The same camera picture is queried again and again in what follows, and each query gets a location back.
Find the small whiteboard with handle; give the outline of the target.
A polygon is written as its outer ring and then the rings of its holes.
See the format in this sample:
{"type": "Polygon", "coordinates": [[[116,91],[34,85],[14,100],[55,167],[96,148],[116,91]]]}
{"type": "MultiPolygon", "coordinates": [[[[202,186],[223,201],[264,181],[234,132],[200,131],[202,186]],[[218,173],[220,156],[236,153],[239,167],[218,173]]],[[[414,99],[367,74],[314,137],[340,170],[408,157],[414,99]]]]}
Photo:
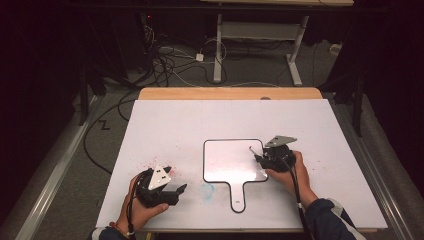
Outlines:
{"type": "Polygon", "coordinates": [[[262,154],[259,139],[210,139],[203,144],[203,179],[229,186],[230,207],[235,213],[246,209],[244,185],[268,180],[249,146],[262,154]]]}

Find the person's left hand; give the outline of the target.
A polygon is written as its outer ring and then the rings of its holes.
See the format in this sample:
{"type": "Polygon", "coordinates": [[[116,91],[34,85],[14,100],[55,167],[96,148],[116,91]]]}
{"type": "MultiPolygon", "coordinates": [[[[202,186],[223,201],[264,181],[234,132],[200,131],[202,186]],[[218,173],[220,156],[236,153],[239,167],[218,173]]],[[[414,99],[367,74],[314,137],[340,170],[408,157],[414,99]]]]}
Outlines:
{"type": "Polygon", "coordinates": [[[125,196],[124,202],[122,204],[121,213],[118,219],[115,221],[115,225],[121,233],[128,232],[129,223],[127,219],[127,207],[130,201],[132,201],[131,223],[133,224],[135,231],[142,230],[151,218],[165,212],[169,208],[169,205],[166,203],[147,208],[142,205],[136,198],[132,197],[131,192],[136,179],[137,177],[133,177],[131,179],[128,193],[125,196]]]}

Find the white desk frame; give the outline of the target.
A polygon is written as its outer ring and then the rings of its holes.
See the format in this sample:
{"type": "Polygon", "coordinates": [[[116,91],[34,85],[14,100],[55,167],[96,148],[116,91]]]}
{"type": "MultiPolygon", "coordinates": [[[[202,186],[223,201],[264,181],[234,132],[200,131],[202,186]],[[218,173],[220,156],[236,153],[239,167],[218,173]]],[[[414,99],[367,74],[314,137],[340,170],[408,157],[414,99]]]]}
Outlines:
{"type": "Polygon", "coordinates": [[[223,38],[226,39],[252,39],[252,40],[289,40],[294,42],[293,50],[285,56],[285,60],[291,74],[293,84],[302,86],[302,80],[296,66],[296,58],[304,33],[307,28],[309,17],[303,16],[297,24],[283,23],[259,23],[259,22],[234,22],[224,21],[223,16],[217,16],[216,27],[216,50],[214,59],[213,82],[222,82],[223,53],[226,50],[223,38]]]}

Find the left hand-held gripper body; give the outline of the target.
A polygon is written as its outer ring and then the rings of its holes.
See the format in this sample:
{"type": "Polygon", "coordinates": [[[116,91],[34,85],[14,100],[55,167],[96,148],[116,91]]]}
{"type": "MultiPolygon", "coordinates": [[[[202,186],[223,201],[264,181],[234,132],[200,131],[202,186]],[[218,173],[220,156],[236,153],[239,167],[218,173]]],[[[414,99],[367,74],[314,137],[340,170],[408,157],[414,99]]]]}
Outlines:
{"type": "Polygon", "coordinates": [[[179,195],[175,191],[164,191],[166,185],[171,181],[171,177],[157,165],[154,169],[149,168],[137,177],[136,197],[147,208],[157,206],[162,203],[176,205],[179,195]]]}

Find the wooden table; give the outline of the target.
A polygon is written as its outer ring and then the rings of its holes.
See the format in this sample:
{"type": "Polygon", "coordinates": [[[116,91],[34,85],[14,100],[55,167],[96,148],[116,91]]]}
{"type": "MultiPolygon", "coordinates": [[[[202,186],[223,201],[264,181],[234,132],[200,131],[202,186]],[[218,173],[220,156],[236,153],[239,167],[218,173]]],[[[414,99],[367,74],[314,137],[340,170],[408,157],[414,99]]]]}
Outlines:
{"type": "Polygon", "coordinates": [[[139,100],[300,100],[322,99],[310,87],[149,87],[139,93],[139,100]]]}

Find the aluminium floor rail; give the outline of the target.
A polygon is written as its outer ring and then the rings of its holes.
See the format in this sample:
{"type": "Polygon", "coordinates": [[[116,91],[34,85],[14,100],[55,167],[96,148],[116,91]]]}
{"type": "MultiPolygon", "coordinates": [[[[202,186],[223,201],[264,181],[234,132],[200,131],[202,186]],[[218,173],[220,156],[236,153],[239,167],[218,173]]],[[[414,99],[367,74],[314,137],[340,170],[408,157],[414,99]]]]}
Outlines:
{"type": "Polygon", "coordinates": [[[86,133],[94,114],[97,112],[101,105],[103,98],[93,96],[89,103],[89,114],[86,122],[80,126],[78,125],[73,133],[73,138],[65,148],[65,151],[60,155],[54,169],[52,170],[46,184],[44,185],[40,195],[35,201],[31,211],[29,212],[26,220],[22,224],[15,240],[32,240],[42,223],[51,203],[53,202],[57,191],[72,163],[72,158],[86,133]]]}
{"type": "Polygon", "coordinates": [[[388,224],[369,235],[373,240],[419,240],[422,197],[402,166],[367,99],[362,103],[361,136],[352,124],[352,104],[335,104],[333,111],[388,224]]]}

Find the large white table sheet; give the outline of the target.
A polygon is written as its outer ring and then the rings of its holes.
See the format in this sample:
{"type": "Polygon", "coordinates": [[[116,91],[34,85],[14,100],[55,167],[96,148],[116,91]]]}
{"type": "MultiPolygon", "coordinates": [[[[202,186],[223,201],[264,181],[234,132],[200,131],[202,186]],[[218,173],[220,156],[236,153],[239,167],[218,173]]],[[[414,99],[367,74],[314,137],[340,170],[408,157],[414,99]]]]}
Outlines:
{"type": "Polygon", "coordinates": [[[179,203],[147,224],[150,231],[299,231],[295,200],[276,181],[244,185],[246,209],[230,207],[229,186],[203,179],[203,144],[210,139],[291,136],[302,152],[315,193],[342,204],[362,231],[387,224],[324,100],[138,100],[133,108],[98,225],[120,213],[130,179],[171,166],[171,186],[187,184],[179,203]]]}

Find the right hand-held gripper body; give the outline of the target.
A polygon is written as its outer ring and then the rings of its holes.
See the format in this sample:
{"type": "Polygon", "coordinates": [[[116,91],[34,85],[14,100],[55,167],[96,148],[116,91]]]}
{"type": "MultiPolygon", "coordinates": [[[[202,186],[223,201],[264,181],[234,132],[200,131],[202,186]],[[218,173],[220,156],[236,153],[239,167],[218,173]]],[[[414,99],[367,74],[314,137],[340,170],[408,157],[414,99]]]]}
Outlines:
{"type": "Polygon", "coordinates": [[[276,135],[265,144],[268,148],[268,155],[264,156],[264,169],[272,169],[276,172],[287,172],[296,163],[293,151],[288,147],[289,143],[295,142],[296,138],[276,135]]]}

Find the black metal stand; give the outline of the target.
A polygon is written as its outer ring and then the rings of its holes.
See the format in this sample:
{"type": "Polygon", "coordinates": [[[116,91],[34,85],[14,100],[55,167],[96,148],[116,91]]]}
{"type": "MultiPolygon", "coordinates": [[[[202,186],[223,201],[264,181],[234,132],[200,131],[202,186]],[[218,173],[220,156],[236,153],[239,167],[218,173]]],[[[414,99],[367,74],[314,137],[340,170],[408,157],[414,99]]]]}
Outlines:
{"type": "Polygon", "coordinates": [[[86,68],[81,67],[79,71],[80,81],[80,121],[79,125],[82,126],[89,114],[89,102],[88,102],[88,84],[86,79],[86,68]]]}

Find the person's right hand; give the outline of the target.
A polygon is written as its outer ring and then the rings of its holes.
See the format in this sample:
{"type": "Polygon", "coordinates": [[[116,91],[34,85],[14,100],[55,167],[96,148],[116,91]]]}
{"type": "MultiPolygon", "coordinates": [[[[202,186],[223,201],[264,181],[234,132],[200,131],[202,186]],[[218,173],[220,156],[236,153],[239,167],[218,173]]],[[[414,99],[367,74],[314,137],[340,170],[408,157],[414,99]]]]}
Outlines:
{"type": "Polygon", "coordinates": [[[304,209],[307,209],[311,203],[318,199],[310,186],[309,174],[303,162],[302,153],[294,151],[296,163],[292,172],[279,173],[272,169],[266,169],[267,175],[280,182],[286,191],[299,199],[304,209]]]}

